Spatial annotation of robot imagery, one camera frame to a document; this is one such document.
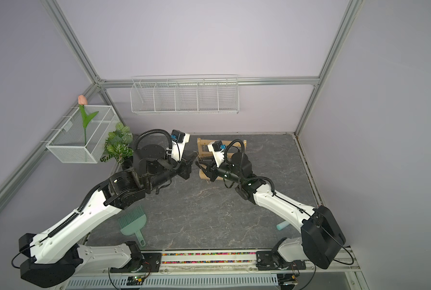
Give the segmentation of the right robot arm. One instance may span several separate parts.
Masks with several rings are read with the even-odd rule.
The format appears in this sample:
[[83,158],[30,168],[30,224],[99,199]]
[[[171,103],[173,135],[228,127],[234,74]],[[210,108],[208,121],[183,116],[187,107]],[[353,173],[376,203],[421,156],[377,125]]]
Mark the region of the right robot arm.
[[244,176],[240,167],[215,162],[196,162],[197,166],[211,180],[218,177],[237,185],[235,191],[245,200],[270,210],[287,221],[301,236],[283,238],[271,251],[272,263],[277,268],[298,260],[307,260],[320,269],[328,269],[346,239],[332,212],[321,205],[314,208],[280,193],[270,178],[253,173]]

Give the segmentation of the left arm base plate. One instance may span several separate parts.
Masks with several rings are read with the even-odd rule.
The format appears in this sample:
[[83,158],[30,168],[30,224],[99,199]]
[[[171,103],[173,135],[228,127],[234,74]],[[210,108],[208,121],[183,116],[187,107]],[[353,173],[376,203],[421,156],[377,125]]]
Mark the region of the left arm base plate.
[[132,259],[122,268],[112,268],[111,273],[158,273],[161,267],[162,253],[146,252],[142,257]]

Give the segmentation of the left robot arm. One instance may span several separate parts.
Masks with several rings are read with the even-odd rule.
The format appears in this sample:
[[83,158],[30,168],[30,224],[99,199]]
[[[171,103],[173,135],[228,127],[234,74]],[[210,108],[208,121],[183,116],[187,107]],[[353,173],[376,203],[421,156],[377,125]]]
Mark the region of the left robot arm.
[[175,176],[187,180],[196,158],[196,153],[185,153],[181,148],[168,155],[159,145],[146,145],[135,151],[131,167],[94,186],[65,218],[42,233],[26,233],[19,238],[19,253],[26,257],[18,266],[21,279],[50,288],[82,272],[150,271],[137,242],[89,247],[79,241]]

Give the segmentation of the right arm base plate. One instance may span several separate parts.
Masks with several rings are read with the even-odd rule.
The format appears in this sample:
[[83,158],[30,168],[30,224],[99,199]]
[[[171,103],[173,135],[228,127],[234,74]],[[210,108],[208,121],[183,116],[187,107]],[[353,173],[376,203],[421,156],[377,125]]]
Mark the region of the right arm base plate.
[[287,262],[278,253],[269,251],[256,252],[256,267],[260,271],[273,271],[273,270],[305,270],[306,263],[302,260],[295,260]]

